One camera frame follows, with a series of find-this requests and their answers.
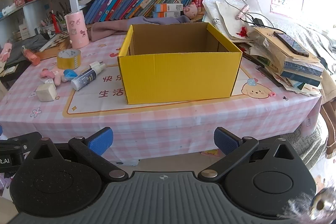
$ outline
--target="metal screw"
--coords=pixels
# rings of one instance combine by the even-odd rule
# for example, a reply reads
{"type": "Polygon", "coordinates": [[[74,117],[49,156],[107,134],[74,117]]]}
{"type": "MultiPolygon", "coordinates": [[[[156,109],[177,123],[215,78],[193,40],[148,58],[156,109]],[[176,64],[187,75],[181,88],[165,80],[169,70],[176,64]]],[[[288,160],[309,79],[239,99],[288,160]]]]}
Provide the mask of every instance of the metal screw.
{"type": "Polygon", "coordinates": [[[206,169],[201,172],[201,175],[205,178],[214,178],[218,173],[215,170],[206,169]]]}
{"type": "Polygon", "coordinates": [[[126,175],[125,171],[123,170],[112,170],[109,172],[109,176],[114,179],[121,179],[126,175]]]}

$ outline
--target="smartphone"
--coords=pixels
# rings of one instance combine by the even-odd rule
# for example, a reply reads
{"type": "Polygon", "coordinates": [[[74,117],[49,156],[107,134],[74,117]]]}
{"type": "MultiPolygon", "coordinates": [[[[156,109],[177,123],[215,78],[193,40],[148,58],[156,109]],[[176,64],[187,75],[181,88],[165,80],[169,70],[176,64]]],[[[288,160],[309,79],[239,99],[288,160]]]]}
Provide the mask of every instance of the smartphone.
{"type": "Polygon", "coordinates": [[[274,32],[273,34],[279,38],[291,50],[291,52],[309,57],[309,53],[289,35],[279,32],[274,32]]]}

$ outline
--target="roll of tape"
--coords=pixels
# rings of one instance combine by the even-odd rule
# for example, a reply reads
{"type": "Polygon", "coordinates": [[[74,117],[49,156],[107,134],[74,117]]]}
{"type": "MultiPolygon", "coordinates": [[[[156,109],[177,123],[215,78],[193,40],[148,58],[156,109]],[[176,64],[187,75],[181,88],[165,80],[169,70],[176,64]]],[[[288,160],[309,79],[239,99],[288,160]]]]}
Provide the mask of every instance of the roll of tape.
{"type": "Polygon", "coordinates": [[[60,69],[77,69],[81,65],[81,51],[67,49],[57,54],[57,67],[60,69]]]}

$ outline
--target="yellow cardboard box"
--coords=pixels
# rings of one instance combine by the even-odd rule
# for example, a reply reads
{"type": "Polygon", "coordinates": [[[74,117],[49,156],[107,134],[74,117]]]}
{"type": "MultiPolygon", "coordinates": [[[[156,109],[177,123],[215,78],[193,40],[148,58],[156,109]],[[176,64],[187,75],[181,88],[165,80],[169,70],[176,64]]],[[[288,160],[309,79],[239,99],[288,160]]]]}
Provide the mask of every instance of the yellow cardboard box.
{"type": "Polygon", "coordinates": [[[212,25],[131,25],[118,55],[128,104],[230,97],[242,52],[212,25]]]}

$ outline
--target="pink plush toy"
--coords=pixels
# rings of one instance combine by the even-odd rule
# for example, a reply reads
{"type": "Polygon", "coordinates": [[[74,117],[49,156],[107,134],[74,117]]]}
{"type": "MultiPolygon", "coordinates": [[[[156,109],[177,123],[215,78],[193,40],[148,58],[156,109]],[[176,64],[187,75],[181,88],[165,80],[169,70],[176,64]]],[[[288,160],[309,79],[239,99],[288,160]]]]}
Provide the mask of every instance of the pink plush toy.
{"type": "Polygon", "coordinates": [[[197,7],[195,2],[190,3],[188,6],[183,7],[183,13],[187,18],[193,19],[197,16],[197,7]]]}
{"type": "Polygon", "coordinates": [[[51,70],[43,69],[40,72],[40,77],[48,77],[54,80],[55,85],[60,85],[61,81],[66,82],[64,79],[64,70],[59,69],[56,66],[53,67],[51,70]]]}
{"type": "Polygon", "coordinates": [[[1,53],[0,53],[0,62],[6,62],[9,56],[11,55],[12,44],[5,43],[1,53]]]}

